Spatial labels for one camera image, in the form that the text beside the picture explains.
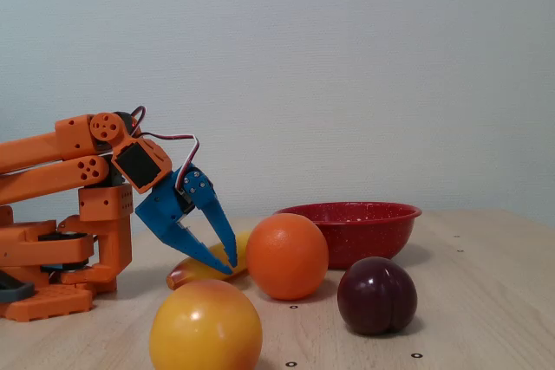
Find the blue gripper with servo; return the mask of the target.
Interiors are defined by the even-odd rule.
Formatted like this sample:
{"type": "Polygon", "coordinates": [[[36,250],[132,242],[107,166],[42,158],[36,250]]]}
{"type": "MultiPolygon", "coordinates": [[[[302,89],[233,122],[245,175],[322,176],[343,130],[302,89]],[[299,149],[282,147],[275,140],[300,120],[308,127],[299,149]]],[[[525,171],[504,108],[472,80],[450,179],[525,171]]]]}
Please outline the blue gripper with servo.
{"type": "Polygon", "coordinates": [[[137,206],[135,214],[162,242],[218,272],[230,275],[223,264],[180,220],[195,209],[203,212],[224,246],[228,263],[237,266],[235,233],[222,209],[210,179],[197,167],[188,168],[181,180],[182,194],[174,188],[178,172],[162,179],[137,206]]]}

